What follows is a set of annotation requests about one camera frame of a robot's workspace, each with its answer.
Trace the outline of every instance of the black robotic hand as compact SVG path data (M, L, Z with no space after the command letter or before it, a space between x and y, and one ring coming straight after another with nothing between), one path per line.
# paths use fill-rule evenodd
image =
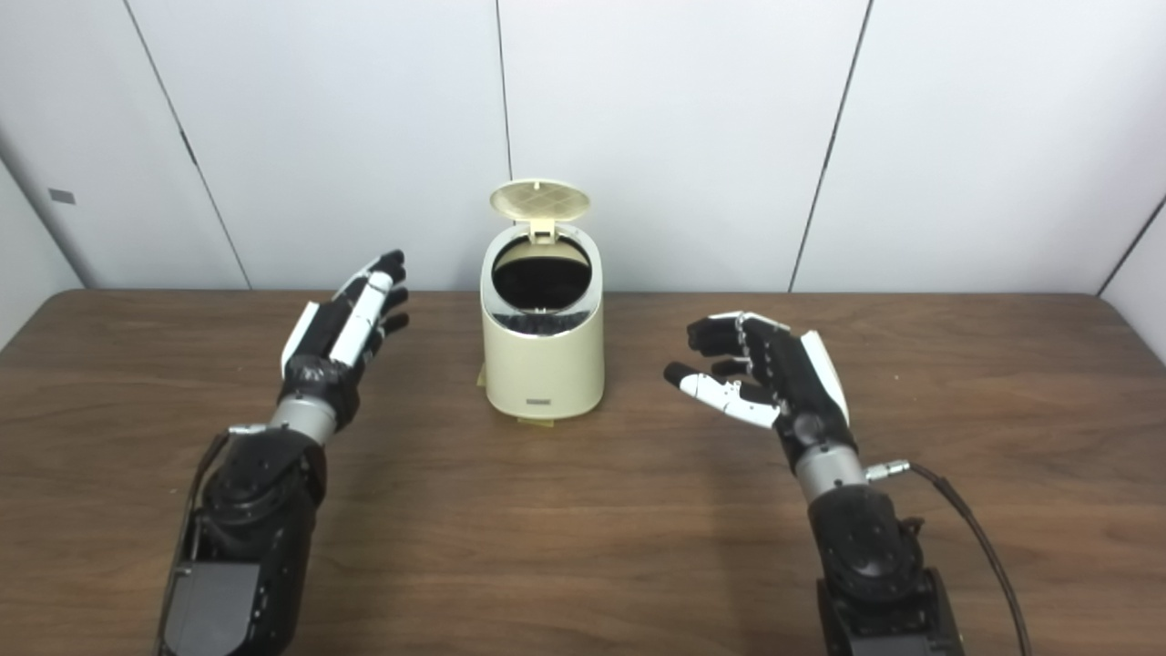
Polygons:
M749 311L688 325L688 346L730 357L665 379L736 419L772 429L809 505L824 578L819 611L831 656L962 656L939 573L923 567L918 520L868 485L842 385L821 337ZM750 376L754 381L731 381Z
M801 338L789 326L750 311L707 316L688 325L688 347L716 362L711 375L673 362L665 379L697 401L766 429L774 429L795 467L813 446L844 445L855 452L847 400L830 355L816 332ZM757 383L729 381L751 376ZM850 472L843 482L865 482Z
M278 656L290 643L326 491L324 446L356 417L357 387L385 337L408 323L392 312L408 297L403 280L405 255L393 251L330 301L309 302L283 348L272 418L211 444L187 500L157 656Z

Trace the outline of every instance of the robot finger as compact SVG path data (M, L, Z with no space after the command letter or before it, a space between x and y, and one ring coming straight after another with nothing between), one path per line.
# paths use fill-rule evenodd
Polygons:
M384 323L380 324L380 330L385 336L392 336L409 324L409 315L393 313L385 318Z
M759 386L728 382L687 365L673 362L663 371L666 381L696 401L721 412L763 429L772 429L781 415L772 395Z
M726 311L705 316L688 324L688 348L704 357L742 355L737 338L737 316L740 311Z
M392 278L389 282L391 287L400 284L405 280L405 253L399 249L389 251L370 261L360 270L353 273L352 277L349 277L347 281L340 284L339 290L336 291L332 299L344 297L350 303L356 303L357 298L360 297L360 291L364 289L365 282L378 271Z
M752 369L753 364L747 358L722 360L719 362L714 362L711 367L714 376L723 376L725 379L731 376L747 376Z
M405 280L405 253L401 251L389 251L368 267L368 271L381 270L393 277L393 283L398 284Z
M753 364L750 372L753 379L763 386L772 386L766 367L767 345L775 336L788 336L789 326L767 316L746 311L737 319L737 332L742 341L742 352Z
M406 289L405 287L393 287L392 289L388 290L388 294L385 296L385 305L384 309L381 310L381 313L384 315L384 317L387 317L388 311L391 309L395 308L396 305L403 303L407 299L409 299L408 289Z

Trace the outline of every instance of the black cable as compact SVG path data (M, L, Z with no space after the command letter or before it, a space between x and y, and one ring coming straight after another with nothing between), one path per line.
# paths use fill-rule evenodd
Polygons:
M956 513L963 517L963 521L968 523L971 528L971 532L976 535L976 539L979 541L979 546L984 550L984 556L988 556L988 564L991 565L992 572L996 572L996 579L1000 581L1000 588L1004 590L1004 598L1009 600L1009 611L1012 613L1012 623L1017 627L1017 641L1020 643L1020 654L1023 656L1032 656L1032 643L1028 642L1028 627L1024 622L1024 613L1020 611L1020 601L1017 600L1017 593L1012 590L1012 584L1009 581L1007 573L1004 572L1004 564L1000 563L1000 557L996 555L996 550L992 549L992 543L988 539L988 534L976 521L976 517L971 514L971 508L960 493L955 492L951 484L936 475L930 470L911 464L911 471L920 477L930 481L935 489L940 491L943 499L948 500L949 503L955 508Z

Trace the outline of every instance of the cable connector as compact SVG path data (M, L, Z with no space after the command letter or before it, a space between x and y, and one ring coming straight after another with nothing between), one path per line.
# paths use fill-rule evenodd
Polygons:
M892 460L890 463L872 465L866 468L866 482L876 484L878 481L881 481L883 479L898 477L899 474L909 471L911 471L911 463L906 460Z

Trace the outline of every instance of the white wall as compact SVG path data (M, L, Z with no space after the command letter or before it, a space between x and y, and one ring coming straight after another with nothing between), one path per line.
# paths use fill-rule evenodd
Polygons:
M473 288L508 179L492 0L131 2L255 287Z
M0 151L91 283L244 285L120 0L0 2Z
M515 177L567 179L617 290L785 290L864 0L501 0Z
M1166 2L874 2L794 290L1096 292L1166 192Z
M1166 362L1166 209L1143 234L1102 297L1142 336L1158 359Z
M0 162L0 348L52 294L80 281Z
M591 195L612 290L784 290L868 3L129 7L177 119L121 1L0 3L0 154L97 285L240 287L238 254L326 288L403 247L473 288L513 168ZM1166 193L1161 24L874 2L794 290L1096 291Z

